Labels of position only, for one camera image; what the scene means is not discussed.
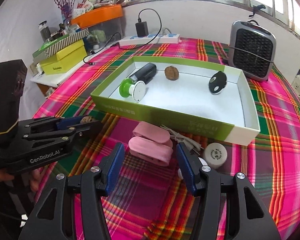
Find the left hand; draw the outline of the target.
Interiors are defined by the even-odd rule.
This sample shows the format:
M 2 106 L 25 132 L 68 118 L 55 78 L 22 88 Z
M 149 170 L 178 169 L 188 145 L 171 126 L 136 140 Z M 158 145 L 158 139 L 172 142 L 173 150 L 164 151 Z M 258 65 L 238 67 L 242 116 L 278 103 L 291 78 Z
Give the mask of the left hand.
M 29 184 L 33 192 L 37 192 L 39 189 L 39 184 L 42 181 L 43 175 L 47 167 L 41 167 L 39 169 L 30 172 Z M 0 170 L 0 182 L 2 181 L 12 181 L 14 176 L 9 174 L 5 169 Z

